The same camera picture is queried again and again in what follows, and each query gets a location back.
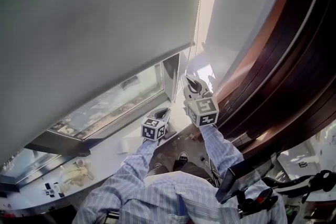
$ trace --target fiducial marker cube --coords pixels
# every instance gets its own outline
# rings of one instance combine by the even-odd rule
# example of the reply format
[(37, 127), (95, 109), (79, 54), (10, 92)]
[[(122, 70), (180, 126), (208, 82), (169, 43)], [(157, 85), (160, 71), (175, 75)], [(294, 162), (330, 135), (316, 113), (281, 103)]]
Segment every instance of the fiducial marker cube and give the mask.
[(187, 115), (197, 126), (215, 124), (218, 120), (219, 108), (215, 97), (184, 101)]
[(164, 136), (165, 122), (144, 117), (141, 123), (141, 136), (156, 141)]

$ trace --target dark pants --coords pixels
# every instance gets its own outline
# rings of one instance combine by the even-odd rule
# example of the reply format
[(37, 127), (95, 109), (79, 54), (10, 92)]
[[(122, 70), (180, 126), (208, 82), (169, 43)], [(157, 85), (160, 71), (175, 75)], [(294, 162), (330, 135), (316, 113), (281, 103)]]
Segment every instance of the dark pants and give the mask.
[[(212, 179), (210, 175), (203, 168), (200, 168), (191, 162), (182, 161), (182, 160), (175, 161), (174, 166), (173, 166), (173, 172), (175, 171), (182, 171), (187, 174), (198, 176), (212, 183)], [(161, 165), (153, 170), (150, 170), (147, 176), (153, 176), (153, 175), (159, 175), (159, 174), (165, 174), (165, 173), (169, 173), (169, 170), (167, 169), (167, 167)]]

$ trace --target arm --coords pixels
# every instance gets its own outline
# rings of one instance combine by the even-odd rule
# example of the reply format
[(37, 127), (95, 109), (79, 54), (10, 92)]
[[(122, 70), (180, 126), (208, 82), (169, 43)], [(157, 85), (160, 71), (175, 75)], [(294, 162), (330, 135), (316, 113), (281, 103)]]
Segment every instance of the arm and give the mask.
[[(220, 175), (223, 176), (228, 168), (244, 160), (241, 152), (231, 142), (225, 140), (216, 127), (208, 125), (201, 126), (199, 129), (205, 142), (206, 151)], [(259, 180), (245, 191), (246, 198), (254, 199), (266, 188), (268, 186), (262, 180)], [(279, 196), (279, 199), (268, 213), (275, 223), (287, 223), (282, 197), (277, 193), (275, 194)]]
[(94, 223), (110, 210), (120, 209), (130, 193), (144, 187), (143, 180), (156, 146), (157, 142), (147, 140), (134, 154), (129, 155), (114, 175), (87, 196), (73, 223)]
[(232, 165), (244, 160), (240, 151), (230, 141), (225, 140), (215, 126), (201, 126), (199, 129), (206, 151), (221, 176), (224, 176), (226, 170)]

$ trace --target blue striped shirt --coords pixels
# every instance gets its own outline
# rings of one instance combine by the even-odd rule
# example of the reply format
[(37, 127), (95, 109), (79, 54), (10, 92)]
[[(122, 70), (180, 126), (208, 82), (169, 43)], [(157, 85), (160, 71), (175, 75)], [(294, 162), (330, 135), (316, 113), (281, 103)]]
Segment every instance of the blue striped shirt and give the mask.
[[(200, 130), (221, 175), (243, 161), (239, 150), (214, 126)], [(94, 223), (112, 210), (119, 211), (119, 223), (187, 223), (190, 219), (194, 223), (287, 223), (281, 197), (269, 211), (240, 219), (236, 197), (221, 205), (215, 198), (217, 188), (190, 174), (164, 174), (146, 186), (144, 178), (156, 147), (157, 142), (146, 141), (129, 155), (114, 175), (88, 195), (73, 223)], [(266, 188), (260, 180), (246, 190), (246, 198), (256, 198)]]

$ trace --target sneaker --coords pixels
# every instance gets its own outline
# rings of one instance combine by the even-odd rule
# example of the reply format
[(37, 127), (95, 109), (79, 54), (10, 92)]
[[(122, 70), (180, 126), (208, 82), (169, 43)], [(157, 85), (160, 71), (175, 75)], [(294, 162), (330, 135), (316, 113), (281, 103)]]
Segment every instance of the sneaker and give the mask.
[(162, 166), (162, 164), (161, 164), (161, 163), (156, 163), (156, 164), (154, 164), (154, 167), (153, 167), (153, 169), (155, 169), (155, 168), (158, 168), (158, 167), (160, 167), (160, 166)]
[(188, 154), (187, 154), (187, 152), (185, 152), (185, 151), (183, 151), (183, 152), (181, 152), (180, 153), (180, 156), (178, 157), (179, 159), (179, 161), (188, 161)]

